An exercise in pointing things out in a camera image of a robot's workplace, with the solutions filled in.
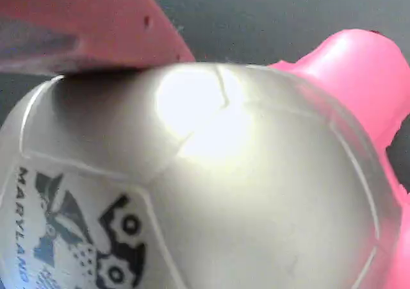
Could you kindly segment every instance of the red object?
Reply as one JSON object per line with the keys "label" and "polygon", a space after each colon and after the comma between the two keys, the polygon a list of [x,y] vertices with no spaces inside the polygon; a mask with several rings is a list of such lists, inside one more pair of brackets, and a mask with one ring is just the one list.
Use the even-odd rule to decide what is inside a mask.
{"label": "red object", "polygon": [[154,0],[0,0],[0,71],[64,74],[192,60]]}

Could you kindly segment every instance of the pink object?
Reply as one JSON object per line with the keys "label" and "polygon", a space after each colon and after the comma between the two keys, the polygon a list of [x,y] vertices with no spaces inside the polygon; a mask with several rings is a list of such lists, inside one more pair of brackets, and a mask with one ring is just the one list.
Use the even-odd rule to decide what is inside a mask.
{"label": "pink object", "polygon": [[0,0],[0,71],[77,73],[189,62],[154,0]]}
{"label": "pink object", "polygon": [[271,65],[310,80],[344,104],[367,131],[403,209],[402,228],[386,289],[410,288],[410,197],[386,155],[410,112],[410,68],[390,39],[370,31],[341,31],[296,63]]}

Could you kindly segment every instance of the ball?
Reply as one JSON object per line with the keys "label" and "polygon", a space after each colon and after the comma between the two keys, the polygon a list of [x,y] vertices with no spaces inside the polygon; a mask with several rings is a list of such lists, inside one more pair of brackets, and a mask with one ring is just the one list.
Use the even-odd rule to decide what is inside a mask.
{"label": "ball", "polygon": [[400,227],[356,119],[266,67],[55,78],[0,157],[6,289],[378,288]]}

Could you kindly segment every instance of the gray background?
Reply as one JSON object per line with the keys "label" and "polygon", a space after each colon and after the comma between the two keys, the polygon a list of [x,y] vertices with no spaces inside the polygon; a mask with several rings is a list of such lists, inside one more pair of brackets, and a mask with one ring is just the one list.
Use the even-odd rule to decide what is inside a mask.
{"label": "gray background", "polygon": [[[343,28],[376,29],[410,58],[409,0],[157,0],[198,60],[295,61]],[[43,78],[0,76],[0,123]]]}

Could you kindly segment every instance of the black printed graphic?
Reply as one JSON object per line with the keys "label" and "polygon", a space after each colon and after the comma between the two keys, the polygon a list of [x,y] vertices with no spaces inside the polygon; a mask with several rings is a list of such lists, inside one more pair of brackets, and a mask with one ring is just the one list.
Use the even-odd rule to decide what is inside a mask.
{"label": "black printed graphic", "polygon": [[54,267],[55,240],[59,237],[90,284],[100,289],[136,288],[144,271],[146,246],[140,238],[142,223],[130,198],[121,195],[98,220],[111,243],[111,252],[104,253],[88,233],[77,200],[68,190],[60,190],[62,179],[62,174],[51,178],[37,173],[35,188],[41,198],[46,230],[33,250],[34,257]]}

